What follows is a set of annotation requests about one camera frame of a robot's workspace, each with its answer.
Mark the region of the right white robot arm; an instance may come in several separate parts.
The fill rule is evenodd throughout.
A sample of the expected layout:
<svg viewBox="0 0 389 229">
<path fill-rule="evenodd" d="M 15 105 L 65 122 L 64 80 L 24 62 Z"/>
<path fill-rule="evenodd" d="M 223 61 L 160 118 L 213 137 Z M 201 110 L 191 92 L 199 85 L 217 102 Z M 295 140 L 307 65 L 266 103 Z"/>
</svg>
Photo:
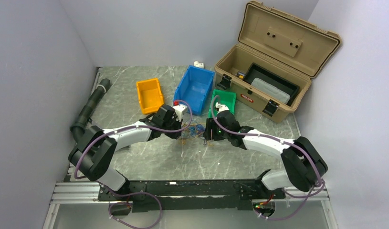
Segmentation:
<svg viewBox="0 0 389 229">
<path fill-rule="evenodd" d="M 322 177 L 328 171 L 326 162 L 307 138 L 284 139 L 264 134 L 251 126 L 241 126 L 229 111 L 207 118 L 203 136 L 206 140 L 228 140 L 234 147 L 281 160 L 283 168 L 268 169 L 257 177 L 255 193 L 261 198 L 285 187 L 307 192 L 322 185 Z"/>
</svg>

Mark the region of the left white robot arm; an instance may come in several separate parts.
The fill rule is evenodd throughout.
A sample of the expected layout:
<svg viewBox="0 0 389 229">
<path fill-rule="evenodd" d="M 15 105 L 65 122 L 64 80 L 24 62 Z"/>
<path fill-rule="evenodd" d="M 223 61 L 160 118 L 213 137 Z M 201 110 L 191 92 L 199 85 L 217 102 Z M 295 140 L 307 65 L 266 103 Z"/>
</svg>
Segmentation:
<svg viewBox="0 0 389 229">
<path fill-rule="evenodd" d="M 116 151 L 135 143 L 147 142 L 165 135 L 177 139 L 181 135 L 183 115 L 187 105 L 162 105 L 154 114 L 139 121 L 114 129 L 88 128 L 76 143 L 68 159 L 90 181 L 97 181 L 110 189 L 116 200 L 125 199 L 131 192 L 130 181 L 110 166 Z"/>
</svg>

